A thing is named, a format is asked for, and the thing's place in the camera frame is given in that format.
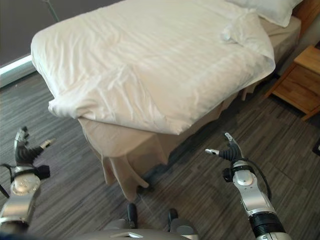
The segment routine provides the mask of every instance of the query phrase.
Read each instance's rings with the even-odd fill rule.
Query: black cable
[[[1,186],[0,184],[0,192],[8,199],[9,198],[9,194],[7,193],[7,191]]]
[[[9,164],[6,164],[6,163],[3,163],[0,165],[0,167],[5,167],[6,169],[9,170],[9,173],[10,173],[10,181],[11,183],[13,182],[14,180],[14,177],[12,176],[12,170],[11,168],[13,168],[13,166],[9,165]],[[1,186],[0,184],[0,192],[8,199],[9,198],[9,194],[7,193],[7,191],[4,189],[4,187]]]
[[[261,177],[262,177],[262,179],[263,179],[263,181],[264,181],[264,183],[265,183],[265,186],[266,186],[266,191],[267,191],[267,195],[268,195],[268,199],[270,200],[270,202],[271,202],[271,199],[272,199],[272,192],[271,192],[271,188],[270,188],[270,186],[269,186],[269,184],[268,184],[268,181],[267,181],[267,178],[266,178],[266,176],[264,175],[264,173],[262,172],[262,170],[260,169],[260,167],[254,162],[254,161],[251,161],[251,160],[249,160],[249,159],[244,159],[245,161],[247,161],[247,162],[249,162],[249,163],[251,163],[251,164],[253,164],[254,166],[255,166],[255,168],[259,171],[259,173],[260,173],[260,175],[261,175]]]

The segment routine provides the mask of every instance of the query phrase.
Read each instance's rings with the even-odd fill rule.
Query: beige bed sheet
[[[274,48],[275,62],[288,55],[298,41],[301,22],[292,17],[286,28],[261,19]],[[252,93],[258,83],[247,87],[244,92]],[[138,186],[148,187],[142,175],[159,164],[167,164],[169,154],[187,137],[194,134],[203,125],[219,118],[237,97],[233,94],[220,103],[213,111],[196,122],[180,135],[161,134],[133,128],[101,123],[80,118],[83,133],[103,167],[105,181],[111,185],[116,180],[124,196],[133,201]]]

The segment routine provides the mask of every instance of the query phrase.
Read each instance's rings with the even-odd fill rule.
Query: beige bed skirt
[[[94,124],[85,118],[79,119],[79,122],[85,129],[83,132],[91,149],[102,163],[106,183],[111,185],[117,180],[124,196],[133,201],[137,196],[138,186],[149,186],[141,176],[159,164],[167,164],[172,150],[202,126],[218,119],[237,95],[238,93],[235,93],[224,100],[180,135],[154,133],[112,124],[101,127],[101,122]]]

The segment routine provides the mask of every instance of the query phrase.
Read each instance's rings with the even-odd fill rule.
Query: bedding
[[[279,27],[264,19],[260,19],[260,22],[272,43],[274,59],[277,63],[297,43],[301,22],[299,19],[292,17],[286,28]],[[44,47],[46,45],[45,39],[44,41],[38,41],[37,44],[35,43],[32,43],[34,44],[33,49],[49,48],[49,46]],[[39,67],[42,64],[48,64],[45,63],[47,60],[42,58],[42,55],[34,55],[33,58],[39,62]],[[46,72],[43,69],[42,75],[48,76],[44,79],[51,92],[53,93],[56,90],[58,94],[58,90],[62,89],[62,86],[60,86],[61,82],[58,81],[55,73],[52,71]],[[257,82],[247,87],[247,89],[249,88],[248,92],[252,92],[256,84]],[[129,201],[133,201],[137,195],[137,186],[144,188],[148,186],[142,176],[152,167],[166,164],[169,154],[174,148],[188,136],[194,134],[200,127],[217,119],[237,95],[236,92],[219,103],[212,111],[180,135],[133,129],[89,120],[84,117],[80,117],[78,120],[90,147],[101,161],[106,183],[110,185],[117,181],[124,196]]]
[[[40,31],[31,55],[56,116],[175,135],[275,68],[256,13],[222,0],[121,1]]]
[[[303,0],[226,0],[242,8],[255,9],[259,16],[270,23],[287,27],[292,10]]]

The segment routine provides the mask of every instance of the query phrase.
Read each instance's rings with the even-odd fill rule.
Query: wall
[[[34,34],[53,23],[41,0],[0,0],[0,66],[29,54]]]
[[[50,0],[60,20],[120,0]],[[54,24],[43,0],[0,0],[0,66],[30,54],[32,37]]]
[[[309,45],[315,45],[320,41],[320,14],[317,15],[311,26],[305,31],[304,35],[300,39],[296,49],[290,54],[282,67],[277,71],[279,75],[282,75],[294,59],[303,52]]]

